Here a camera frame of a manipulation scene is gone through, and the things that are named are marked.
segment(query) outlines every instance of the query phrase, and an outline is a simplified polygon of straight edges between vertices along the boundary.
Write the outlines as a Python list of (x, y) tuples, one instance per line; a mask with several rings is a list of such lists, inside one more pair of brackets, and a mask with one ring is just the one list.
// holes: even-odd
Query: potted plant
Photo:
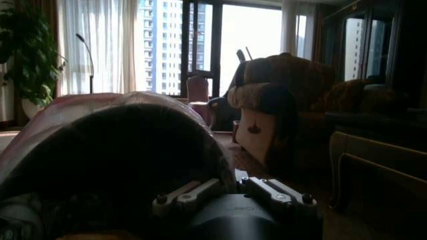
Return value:
[(27, 1), (22, 6), (22, 10), (11, 7), (0, 11), (0, 64), (14, 57), (3, 79), (4, 83), (14, 80), (24, 112), (31, 118), (54, 99), (66, 59), (59, 55), (42, 10)]

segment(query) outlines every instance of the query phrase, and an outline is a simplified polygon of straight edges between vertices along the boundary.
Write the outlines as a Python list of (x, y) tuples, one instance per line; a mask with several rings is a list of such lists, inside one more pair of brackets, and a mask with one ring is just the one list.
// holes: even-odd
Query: sheer curtain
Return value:
[(94, 58), (94, 92), (136, 90), (135, 26), (139, 0), (58, 0), (59, 50), (68, 59), (60, 80), (60, 95), (90, 93)]
[(283, 0), (282, 3), (282, 52), (313, 59), (317, 4)]

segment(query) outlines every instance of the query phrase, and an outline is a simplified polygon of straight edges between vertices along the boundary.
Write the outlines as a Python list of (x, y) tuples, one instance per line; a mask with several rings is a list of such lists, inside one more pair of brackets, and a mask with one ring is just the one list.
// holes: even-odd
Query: armchair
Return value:
[(202, 76), (194, 76), (187, 80), (189, 106), (202, 116), (210, 126), (213, 115), (209, 109), (210, 83)]
[(241, 63), (227, 94), (242, 110), (237, 141), (273, 173), (295, 165), (301, 125), (323, 125), (311, 105), (334, 82), (330, 66), (289, 53)]

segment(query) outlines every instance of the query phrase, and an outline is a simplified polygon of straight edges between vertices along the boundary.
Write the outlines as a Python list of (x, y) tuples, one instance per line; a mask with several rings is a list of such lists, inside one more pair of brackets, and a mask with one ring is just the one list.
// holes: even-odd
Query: white pot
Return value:
[(39, 107), (36, 104), (34, 104), (28, 99), (22, 100), (22, 108), (24, 110), (24, 113), (27, 117), (31, 119), (36, 113), (43, 109), (43, 107)]

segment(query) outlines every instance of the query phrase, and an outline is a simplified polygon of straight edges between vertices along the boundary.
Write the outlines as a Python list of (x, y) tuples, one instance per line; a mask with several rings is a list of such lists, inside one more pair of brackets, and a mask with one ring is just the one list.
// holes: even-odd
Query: glass cabinet door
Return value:
[(374, 9), (370, 26), (366, 77), (378, 78), (382, 82), (386, 78), (393, 27), (394, 12)]
[(362, 74), (366, 15), (361, 14), (345, 22), (345, 81)]

